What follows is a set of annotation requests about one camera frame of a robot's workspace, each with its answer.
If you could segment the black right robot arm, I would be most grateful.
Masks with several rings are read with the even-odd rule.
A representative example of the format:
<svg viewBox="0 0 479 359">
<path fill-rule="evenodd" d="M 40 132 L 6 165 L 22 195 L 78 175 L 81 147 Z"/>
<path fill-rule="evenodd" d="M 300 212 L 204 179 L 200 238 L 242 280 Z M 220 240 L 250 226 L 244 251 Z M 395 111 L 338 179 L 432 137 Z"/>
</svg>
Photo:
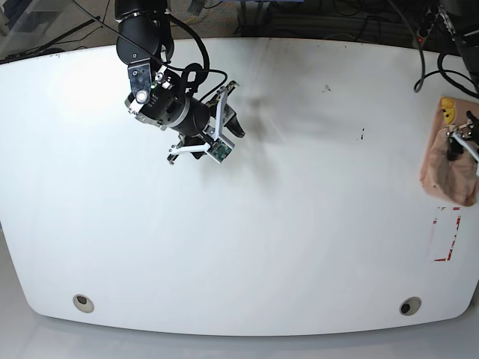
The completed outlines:
<svg viewBox="0 0 479 359">
<path fill-rule="evenodd" d="M 118 22 L 116 51 L 126 64 L 131 92 L 125 105 L 139 122 L 178 134 L 167 160 L 174 164 L 183 154 L 196 159 L 209 156 L 222 163 L 235 145 L 224 135 L 227 129 L 237 138 L 245 136 L 228 97 L 237 87 L 223 79 L 201 99 L 195 94 L 210 74 L 210 56 L 202 39 L 186 23 L 171 15 L 168 1 L 116 1 Z M 201 63 L 184 68 L 171 65 L 174 40 L 171 26 L 177 25 L 195 41 Z"/>
</svg>

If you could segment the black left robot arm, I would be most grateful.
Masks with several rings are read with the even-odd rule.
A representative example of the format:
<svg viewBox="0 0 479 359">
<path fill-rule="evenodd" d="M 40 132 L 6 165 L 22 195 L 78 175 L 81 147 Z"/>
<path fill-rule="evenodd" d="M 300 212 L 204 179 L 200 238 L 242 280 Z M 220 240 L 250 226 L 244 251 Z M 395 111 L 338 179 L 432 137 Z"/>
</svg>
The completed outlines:
<svg viewBox="0 0 479 359">
<path fill-rule="evenodd" d="M 453 80 L 443 67 L 446 54 L 439 55 L 437 66 L 439 73 L 450 85 L 463 93 L 478 98 L 478 2 L 477 1 L 440 1 L 439 12 L 444 20 L 460 57 L 469 73 L 474 90 L 469 90 Z M 469 132 L 463 137 L 461 132 L 454 130 L 448 134 L 447 158 L 455 161 L 464 151 L 468 151 L 474 160 L 478 160 L 478 151 L 470 146 L 478 142 L 478 118 L 471 112 L 467 113 Z"/>
</svg>

